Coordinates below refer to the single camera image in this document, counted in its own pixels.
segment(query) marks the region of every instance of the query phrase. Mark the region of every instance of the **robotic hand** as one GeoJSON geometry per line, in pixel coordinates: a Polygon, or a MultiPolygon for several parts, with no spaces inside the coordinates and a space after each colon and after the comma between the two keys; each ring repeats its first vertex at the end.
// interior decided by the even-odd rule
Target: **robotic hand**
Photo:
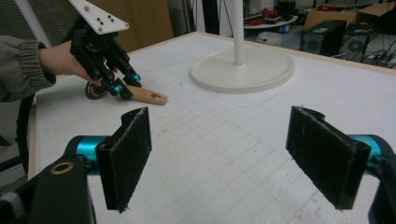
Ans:
{"type": "Polygon", "coordinates": [[[293,106],[286,149],[336,209],[352,209],[363,175],[380,181],[370,223],[396,223],[396,155],[381,137],[346,135],[318,111],[293,106]]]}
{"type": "Polygon", "coordinates": [[[12,192],[0,223],[96,223],[87,175],[99,175],[108,210],[123,212],[151,151],[149,109],[125,113],[111,136],[76,136],[62,157],[12,192]]]}
{"type": "Polygon", "coordinates": [[[102,83],[101,87],[88,83],[85,90],[87,97],[96,100],[110,92],[123,100],[135,99],[164,105],[166,96],[141,88],[140,76],[129,64],[130,57],[114,40],[117,32],[128,29],[129,24],[85,0],[69,1],[80,16],[65,40],[72,40],[70,52],[88,75],[102,83]],[[112,71],[116,68],[124,74],[123,82],[115,79],[112,71]]]}

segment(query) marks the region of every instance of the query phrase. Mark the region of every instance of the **wooden cabinet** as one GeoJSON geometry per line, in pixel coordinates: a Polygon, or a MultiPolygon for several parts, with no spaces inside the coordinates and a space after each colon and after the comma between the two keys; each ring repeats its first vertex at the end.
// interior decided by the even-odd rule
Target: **wooden cabinet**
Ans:
{"type": "Polygon", "coordinates": [[[141,49],[173,38],[166,0],[90,0],[89,2],[130,24],[117,42],[125,51],[141,49]]]}

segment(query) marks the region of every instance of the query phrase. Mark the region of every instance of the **cardboard box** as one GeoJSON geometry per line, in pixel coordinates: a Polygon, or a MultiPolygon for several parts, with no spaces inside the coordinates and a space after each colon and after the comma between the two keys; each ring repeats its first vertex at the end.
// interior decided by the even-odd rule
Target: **cardboard box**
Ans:
{"type": "Polygon", "coordinates": [[[350,23],[367,22],[372,17],[380,17],[387,12],[393,10],[395,2],[373,4],[373,5],[340,5],[340,4],[327,4],[322,7],[330,7],[333,11],[321,11],[319,7],[313,8],[306,16],[304,28],[309,29],[312,26],[321,23],[325,20],[346,21],[346,25],[350,23]],[[360,8],[358,11],[345,11],[351,8],[360,8]]]}

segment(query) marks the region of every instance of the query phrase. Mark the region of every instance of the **floor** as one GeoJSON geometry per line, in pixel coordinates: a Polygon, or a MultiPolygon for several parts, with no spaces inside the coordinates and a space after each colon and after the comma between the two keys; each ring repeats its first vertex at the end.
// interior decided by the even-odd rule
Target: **floor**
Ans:
{"type": "MultiPolygon", "coordinates": [[[[15,141],[19,105],[19,101],[0,103],[0,134],[11,144],[10,147],[0,147],[0,163],[19,156],[18,145],[15,141]]],[[[24,176],[21,164],[0,172],[0,188],[24,176]]]]}

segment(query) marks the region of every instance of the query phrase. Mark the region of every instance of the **electronic equipment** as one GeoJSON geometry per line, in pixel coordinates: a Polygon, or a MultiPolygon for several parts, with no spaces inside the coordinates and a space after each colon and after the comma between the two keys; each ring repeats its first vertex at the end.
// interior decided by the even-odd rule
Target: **electronic equipment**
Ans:
{"type": "Polygon", "coordinates": [[[300,51],[324,56],[337,55],[342,44],[346,21],[323,21],[301,33],[300,51]]]}
{"type": "Polygon", "coordinates": [[[361,63],[372,29],[373,25],[370,23],[349,24],[344,32],[343,43],[340,48],[342,58],[361,63]]]}

